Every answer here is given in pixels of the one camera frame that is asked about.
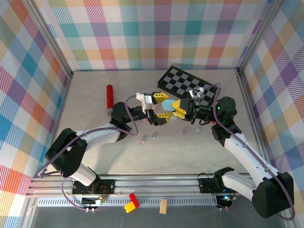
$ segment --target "chessboard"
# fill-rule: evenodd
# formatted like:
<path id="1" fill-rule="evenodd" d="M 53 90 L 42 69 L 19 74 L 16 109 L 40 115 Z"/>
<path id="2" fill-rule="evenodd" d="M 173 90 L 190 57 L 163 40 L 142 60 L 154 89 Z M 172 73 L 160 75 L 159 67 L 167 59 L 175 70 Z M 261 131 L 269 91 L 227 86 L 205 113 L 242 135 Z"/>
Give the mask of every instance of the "chessboard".
<path id="1" fill-rule="evenodd" d="M 177 67 L 171 66 L 169 70 L 158 81 L 160 89 L 182 99 L 186 98 L 190 90 L 203 87 L 208 88 L 212 84 L 194 75 L 191 75 Z M 217 87 L 204 91 L 201 95 L 201 105 L 212 105 Z"/>

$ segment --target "blue object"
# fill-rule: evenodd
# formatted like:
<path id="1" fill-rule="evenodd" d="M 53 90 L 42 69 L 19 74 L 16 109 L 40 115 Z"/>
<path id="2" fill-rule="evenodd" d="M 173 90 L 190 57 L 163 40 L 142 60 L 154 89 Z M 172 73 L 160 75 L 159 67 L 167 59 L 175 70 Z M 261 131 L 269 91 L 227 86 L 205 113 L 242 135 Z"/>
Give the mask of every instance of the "blue object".
<path id="1" fill-rule="evenodd" d="M 172 103 L 175 102 L 174 100 L 164 100 L 162 102 L 162 108 L 166 111 L 175 111 L 175 108 L 172 107 Z"/>

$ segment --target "wooden block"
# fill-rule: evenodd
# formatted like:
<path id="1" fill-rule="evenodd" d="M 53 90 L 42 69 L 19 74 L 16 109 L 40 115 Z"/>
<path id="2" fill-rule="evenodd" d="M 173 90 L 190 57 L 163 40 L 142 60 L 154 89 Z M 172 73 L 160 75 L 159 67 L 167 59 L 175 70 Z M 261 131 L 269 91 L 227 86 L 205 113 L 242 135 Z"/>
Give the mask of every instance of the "wooden block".
<path id="1" fill-rule="evenodd" d="M 167 206 L 168 206 L 168 200 L 162 199 L 161 207 L 160 207 L 160 214 L 167 214 Z"/>

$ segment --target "red block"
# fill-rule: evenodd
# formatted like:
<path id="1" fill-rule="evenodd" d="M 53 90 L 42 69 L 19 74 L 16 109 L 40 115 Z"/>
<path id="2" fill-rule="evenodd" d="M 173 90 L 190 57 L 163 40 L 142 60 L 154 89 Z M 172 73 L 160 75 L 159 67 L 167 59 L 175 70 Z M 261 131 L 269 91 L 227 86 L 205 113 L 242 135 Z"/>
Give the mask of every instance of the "red block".
<path id="1" fill-rule="evenodd" d="M 134 206 L 135 206 L 136 208 L 139 207 L 139 203 L 138 203 L 137 198 L 135 197 L 134 193 L 131 193 L 131 194 L 129 195 L 129 197 L 130 197 L 131 201 L 134 203 Z"/>

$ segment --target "plaid fabric backdrop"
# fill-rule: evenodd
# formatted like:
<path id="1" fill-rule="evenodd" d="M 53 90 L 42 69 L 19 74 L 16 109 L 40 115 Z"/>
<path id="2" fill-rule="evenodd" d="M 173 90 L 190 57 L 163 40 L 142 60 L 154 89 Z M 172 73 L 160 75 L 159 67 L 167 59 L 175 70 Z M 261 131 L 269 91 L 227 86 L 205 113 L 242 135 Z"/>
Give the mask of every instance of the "plaid fabric backdrop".
<path id="1" fill-rule="evenodd" d="M 76 70 L 235 68 L 271 0 L 36 0 Z"/>
<path id="2" fill-rule="evenodd" d="M 245 70 L 271 162 L 295 180 L 304 226 L 304 0 L 285 0 Z"/>
<path id="3" fill-rule="evenodd" d="M 67 81 L 21 0 L 0 0 L 0 228 L 18 222 Z"/>

